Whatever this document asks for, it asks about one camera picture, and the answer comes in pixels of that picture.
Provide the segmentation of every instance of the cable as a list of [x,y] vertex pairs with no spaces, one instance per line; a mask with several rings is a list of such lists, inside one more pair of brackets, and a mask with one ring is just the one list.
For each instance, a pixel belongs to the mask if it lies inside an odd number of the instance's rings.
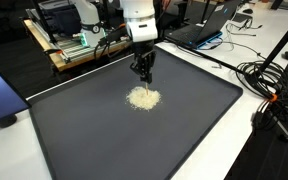
[[[227,37],[228,37],[228,41],[229,42],[233,42],[233,40],[232,40],[232,37],[231,37],[231,31],[230,30],[228,30],[228,28],[227,28],[227,25],[226,25],[226,34],[227,34]],[[234,50],[234,45],[232,44],[232,43],[230,43],[230,45],[231,45],[231,51],[233,51]]]
[[93,56],[94,56],[94,59],[96,60],[97,58],[96,58],[96,51],[97,51],[97,49],[100,47],[100,44],[97,44],[96,46],[95,46],[95,48],[94,48],[94,54],[93,54]]
[[[260,71],[264,61],[241,63],[237,68],[243,73],[237,73],[236,77],[245,88],[254,94],[266,99],[262,103],[253,121],[256,129],[270,130],[278,121],[286,121],[288,114],[288,75],[285,70],[276,63],[271,63],[265,72]],[[263,114],[267,113],[269,119],[262,122]]]
[[129,46],[130,46],[131,44],[129,44],[128,46],[125,46],[123,49],[120,49],[120,50],[118,50],[118,51],[116,51],[116,52],[114,52],[112,55],[110,55],[110,45],[107,47],[107,56],[110,58],[110,59],[112,59],[112,58],[114,58],[115,56],[117,56],[120,52],[122,52],[122,51],[124,51],[126,48],[128,48]]
[[177,45],[177,48],[180,49],[180,50],[182,50],[182,51],[184,51],[184,52],[186,52],[186,53],[189,53],[189,54],[191,54],[191,55],[193,55],[193,56],[203,57],[203,58],[205,58],[205,59],[207,59],[207,60],[210,60],[210,61],[212,61],[212,62],[215,62],[215,63],[217,63],[217,64],[221,64],[222,66],[227,67],[227,68],[229,68],[229,69],[231,69],[231,70],[233,70],[233,71],[235,71],[235,72],[242,73],[242,71],[240,71],[239,69],[237,69],[235,66],[232,66],[232,65],[227,64],[227,63],[225,63],[225,62],[223,62],[223,61],[220,61],[220,60],[218,60],[218,59],[216,59],[216,58],[213,58],[213,57],[211,57],[211,56],[208,56],[208,55],[206,55],[206,54],[203,54],[203,53],[201,53],[201,52],[198,52],[198,51],[192,49],[191,47],[186,47],[186,49],[184,50],[182,47],[180,47],[179,45]]
[[238,28],[238,31],[240,31],[242,29],[245,29],[245,30],[247,30],[247,29],[260,29],[261,27],[263,27],[263,25],[259,25],[258,27],[252,27],[252,24],[253,24],[253,18],[247,19],[242,26],[237,26],[235,24],[228,23],[228,24],[226,24],[225,28],[226,28],[226,31],[232,35],[256,36],[256,34],[233,33],[232,32],[232,27]]
[[109,46],[109,44],[106,44],[106,45],[105,45],[105,47],[103,48],[103,51],[102,51],[100,57],[99,57],[98,59],[95,59],[95,60],[101,59],[101,57],[103,56],[103,54],[104,54],[104,52],[105,52],[105,50],[106,50],[106,48],[107,48],[108,46]]
[[256,50],[254,50],[253,48],[251,48],[251,47],[248,47],[248,46],[246,46],[246,45],[243,45],[243,44],[238,44],[238,43],[234,43],[234,42],[227,42],[227,41],[222,41],[222,43],[229,43],[229,44],[233,44],[233,45],[236,45],[236,46],[240,46],[240,47],[244,47],[244,48],[247,48],[247,49],[249,49],[249,50],[251,50],[251,51],[253,51],[258,57],[260,57],[260,58],[262,58],[262,59],[266,59],[265,57],[263,57],[262,55],[261,55],[261,53],[260,52],[257,52]]

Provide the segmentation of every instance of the black mat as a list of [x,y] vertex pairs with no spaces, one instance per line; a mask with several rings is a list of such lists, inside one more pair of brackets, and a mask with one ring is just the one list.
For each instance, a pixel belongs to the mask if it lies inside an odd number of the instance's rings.
[[134,110],[126,94],[143,86],[133,57],[30,100],[54,179],[170,178],[242,89],[156,48],[151,89],[162,102]]

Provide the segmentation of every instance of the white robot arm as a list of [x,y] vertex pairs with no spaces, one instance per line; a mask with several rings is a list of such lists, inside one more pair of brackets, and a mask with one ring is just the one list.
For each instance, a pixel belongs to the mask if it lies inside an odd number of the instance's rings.
[[155,61],[154,39],[157,38],[153,0],[109,0],[115,8],[124,10],[128,35],[133,41],[135,56],[131,69],[141,81],[152,82],[151,68]]
[[124,10],[124,20],[133,42],[157,38],[153,0],[109,0],[116,8]]
[[81,42],[85,47],[95,47],[98,41],[104,37],[101,28],[97,8],[92,2],[94,0],[70,0],[75,5],[81,18]]

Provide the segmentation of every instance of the table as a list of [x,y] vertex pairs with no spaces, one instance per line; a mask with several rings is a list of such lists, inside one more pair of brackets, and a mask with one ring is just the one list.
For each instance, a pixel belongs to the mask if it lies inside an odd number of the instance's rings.
[[[45,50],[49,50],[49,49],[54,49],[51,45],[51,43],[43,36],[43,34],[39,31],[38,28],[36,28],[32,22],[32,20],[27,19],[23,21],[25,28],[27,29],[27,31],[32,34],[32,36],[34,37],[34,39],[38,42],[38,44],[42,47],[43,51]],[[116,46],[111,46],[110,48],[110,53],[124,49],[126,47],[129,46],[129,43],[123,42],[120,43]],[[99,50],[97,52],[97,57],[100,56],[100,54],[102,53],[101,50]],[[78,66],[80,64],[86,63],[88,61],[94,60],[94,56],[93,53],[90,56],[87,56],[85,58],[82,58],[78,61],[72,61],[69,63],[65,63],[64,59],[56,53],[50,54],[49,55],[49,59],[51,60],[51,64],[55,66],[56,70],[58,70],[59,72],[62,72],[64,70],[73,68],[75,66]]]
[[[256,37],[233,36],[232,38],[234,42],[253,47],[263,56],[267,56],[288,29],[288,11],[254,9],[253,25],[260,24],[263,24],[261,29],[247,31],[255,33]],[[171,43],[159,43],[157,46],[241,86],[234,72],[227,68],[212,68],[215,63],[185,53]],[[288,44],[282,50],[285,51],[288,51]],[[229,44],[223,44],[204,53],[232,65],[257,60],[256,54],[248,49],[236,46],[233,51],[230,51]],[[274,62],[283,67],[288,63],[280,55]],[[244,88],[242,97],[214,126],[173,179],[223,179],[249,138],[252,132],[252,114],[262,101],[263,99]],[[17,123],[9,128],[0,129],[0,179],[51,179],[28,111],[19,113],[17,116],[19,118]]]

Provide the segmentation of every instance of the white table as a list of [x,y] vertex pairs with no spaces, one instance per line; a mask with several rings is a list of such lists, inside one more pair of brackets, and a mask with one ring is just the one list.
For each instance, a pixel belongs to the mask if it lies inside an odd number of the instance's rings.
[[[247,30],[247,33],[254,33],[257,36],[232,36],[233,41],[250,46],[261,52],[263,56],[267,56],[288,30],[288,11],[254,9],[253,16],[253,26],[262,24],[263,27],[258,30]],[[170,43],[160,43],[158,46],[242,87],[234,72],[225,67],[212,68],[217,64],[187,54]],[[288,44],[282,50],[282,52],[285,51],[288,51]],[[257,60],[256,54],[248,49],[235,46],[235,49],[230,51],[229,44],[223,44],[212,51],[203,51],[203,53],[234,66],[241,62]],[[278,55],[274,62],[283,67],[288,63],[287,60],[281,58],[281,55]],[[223,179],[251,134],[252,113],[262,101],[263,99],[244,88],[241,98],[209,132],[173,179]],[[0,129],[0,179],[51,179],[28,111],[19,113],[17,116],[19,120],[14,125]]]

